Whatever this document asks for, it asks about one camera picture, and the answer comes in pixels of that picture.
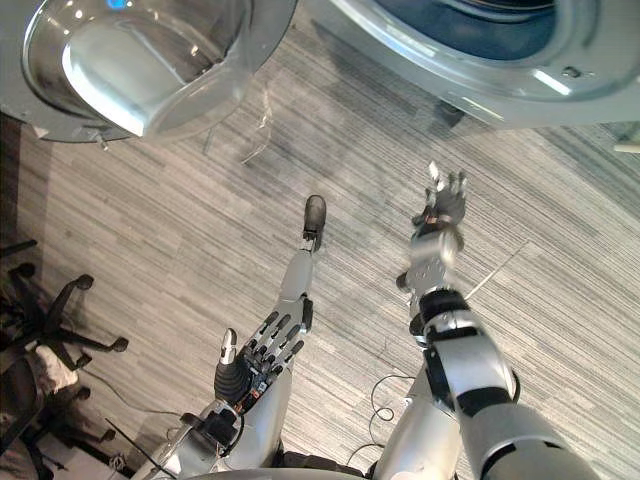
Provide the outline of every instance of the cable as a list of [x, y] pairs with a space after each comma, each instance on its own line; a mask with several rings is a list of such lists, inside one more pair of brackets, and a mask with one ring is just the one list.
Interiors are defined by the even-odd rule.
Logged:
[[511, 369], [511, 375], [513, 375], [513, 380], [516, 382], [516, 391], [513, 392], [513, 403], [518, 403], [518, 400], [520, 400], [520, 377], [518, 377], [518, 374], [513, 368]]
[[236, 447], [236, 445], [240, 441], [242, 432], [244, 432], [244, 415], [240, 415], [240, 431], [238, 432], [238, 435], [236, 435], [236, 439], [233, 441], [233, 443], [229, 445], [229, 448], [227, 448], [227, 450], [224, 452], [223, 457], [228, 457], [231, 451]]
[[162, 467], [162, 465], [160, 465], [158, 462], [156, 462], [153, 457], [151, 455], [149, 455], [140, 445], [138, 445], [136, 442], [133, 441], [133, 439], [129, 438], [127, 436], [126, 433], [124, 433], [122, 430], [120, 430], [120, 428], [113, 423], [111, 420], [109, 420], [108, 418], [105, 418], [105, 420], [107, 421], [107, 423], [109, 425], [111, 425], [116, 432], [118, 432], [120, 435], [122, 435], [124, 437], [124, 439], [129, 442], [131, 445], [133, 445], [135, 448], [138, 449], [138, 451], [144, 455], [145, 457], [147, 457], [147, 460], [149, 460], [151, 463], [153, 463], [153, 466], [156, 467], [158, 470], [160, 470], [161, 472], [166, 473], [167, 475], [169, 475], [171, 478], [173, 478], [174, 480], [177, 478], [173, 473], [171, 473], [170, 471], [164, 469]]
[[349, 460], [347, 460], [347, 463], [345, 464], [347, 467], [349, 466], [349, 463], [351, 463], [351, 460], [353, 460], [353, 457], [356, 456], [356, 453], [358, 453], [360, 450], [364, 450], [367, 447], [378, 447], [378, 448], [384, 448], [384, 445], [381, 445], [380, 443], [365, 443], [364, 445], [360, 445], [358, 448], [356, 448], [353, 453], [351, 454], [351, 456], [349, 456]]
[[[401, 378], [404, 380], [415, 380], [416, 377], [412, 377], [410, 375], [396, 375], [396, 374], [391, 374], [391, 375], [387, 375], [385, 377], [382, 377], [380, 380], [378, 380], [374, 385], [373, 388], [371, 389], [371, 393], [369, 394], [369, 401], [371, 402], [371, 409], [373, 410], [373, 414], [371, 415], [371, 418], [369, 419], [369, 436], [371, 437], [371, 442], [372, 443], [365, 443], [364, 445], [360, 445], [358, 448], [356, 448], [351, 455], [349, 456], [349, 460], [347, 460], [346, 465], [348, 466], [349, 463], [351, 462], [351, 460], [353, 460], [353, 457], [356, 456], [356, 454], [360, 451], [363, 450], [365, 448], [368, 447], [378, 447], [378, 448], [384, 448], [385, 445], [382, 443], [379, 443], [375, 440], [375, 438], [373, 437], [373, 430], [372, 430], [372, 426], [373, 426], [373, 420], [378, 417], [380, 420], [382, 420], [383, 422], [390, 422], [391, 420], [393, 420], [395, 418], [395, 412], [393, 411], [393, 409], [389, 408], [389, 407], [376, 407], [374, 401], [373, 401], [373, 397], [376, 393], [376, 389], [380, 386], [380, 384], [382, 382], [384, 382], [385, 380], [389, 379], [389, 378]], [[383, 416], [382, 412], [389, 412], [389, 416]]]
[[129, 403], [129, 401], [124, 398], [122, 396], [122, 394], [120, 394], [120, 392], [118, 392], [118, 390], [115, 389], [115, 387], [113, 385], [111, 385], [105, 378], [101, 377], [100, 375], [97, 375], [93, 372], [90, 372], [88, 370], [82, 370], [84, 373], [86, 373], [87, 375], [89, 375], [90, 377], [95, 378], [96, 380], [99, 380], [100, 382], [102, 382], [104, 385], [107, 386], [107, 388], [109, 388], [109, 390], [111, 390], [116, 397], [118, 397], [120, 399], [120, 401], [122, 403], [124, 403], [127, 407], [133, 409], [133, 410], [137, 410], [139, 412], [143, 412], [143, 413], [153, 413], [153, 414], [157, 414], [157, 415], [171, 415], [174, 417], [178, 417], [180, 418], [182, 415], [179, 414], [178, 412], [170, 412], [168, 410], [152, 410], [149, 408], [142, 408], [142, 407], [138, 407], [136, 405], [133, 405], [131, 403]]

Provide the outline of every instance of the washing machine door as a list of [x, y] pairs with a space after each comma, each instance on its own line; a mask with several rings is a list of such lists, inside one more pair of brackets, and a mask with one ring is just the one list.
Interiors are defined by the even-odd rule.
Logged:
[[[46, 138], [87, 141], [83, 129], [174, 139], [220, 121], [279, 43], [296, 2], [48, 0], [28, 18], [24, 6], [3, 3], [3, 30], [26, 20], [22, 82], [3, 76], [3, 110], [26, 110], [30, 118], [14, 116]], [[7, 68], [16, 66], [4, 44], [15, 37], [3, 38]]]

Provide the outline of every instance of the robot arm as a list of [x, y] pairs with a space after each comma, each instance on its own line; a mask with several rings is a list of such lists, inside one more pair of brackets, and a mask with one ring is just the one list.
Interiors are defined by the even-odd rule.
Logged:
[[464, 176], [439, 178], [414, 219], [411, 266], [398, 286], [412, 293], [410, 330], [423, 349], [434, 400], [458, 419], [477, 479], [597, 479], [539, 414], [517, 405], [502, 352], [455, 290], [451, 268], [462, 249]]

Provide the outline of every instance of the floor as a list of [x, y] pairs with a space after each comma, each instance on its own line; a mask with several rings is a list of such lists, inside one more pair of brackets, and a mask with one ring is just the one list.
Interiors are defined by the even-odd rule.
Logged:
[[[494, 131], [465, 118], [449, 131], [434, 104], [301, 10], [247, 102], [212, 137], [105, 152], [23, 128], [18, 187], [3, 196], [15, 194], [20, 236], [40, 242], [46, 289], [95, 277], [70, 308], [75, 328], [130, 340], [125, 353], [95, 354], [87, 372], [134, 407], [182, 413], [211, 400], [225, 328], [245, 337], [270, 312], [304, 200], [323, 195], [314, 331], [283, 437], [288, 449], [346, 462], [370, 441], [376, 380], [420, 364], [394, 280], [427, 165], [464, 169], [459, 285], [468, 293], [498, 270], [470, 304], [519, 373], [521, 401], [603, 479], [638, 478], [640, 156], [612, 148], [626, 126]], [[3, 146], [15, 151], [12, 132], [3, 129]], [[177, 424], [130, 408], [86, 373], [81, 381], [93, 391], [82, 408], [96, 431], [110, 418], [153, 449]], [[376, 402], [398, 406], [407, 387], [389, 381]], [[389, 431], [374, 423], [379, 440]], [[142, 460], [120, 438], [105, 449]], [[364, 450], [352, 465], [378, 456]], [[460, 473], [469, 478], [464, 460]]]

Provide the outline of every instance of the washing machine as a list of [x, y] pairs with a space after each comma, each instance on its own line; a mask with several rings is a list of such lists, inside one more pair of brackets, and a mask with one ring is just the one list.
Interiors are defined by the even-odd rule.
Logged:
[[0, 109], [39, 137], [203, 130], [242, 100], [296, 0], [3, 0]]
[[332, 35], [442, 99], [453, 117], [459, 109], [498, 128], [640, 120], [638, 0], [301, 5]]

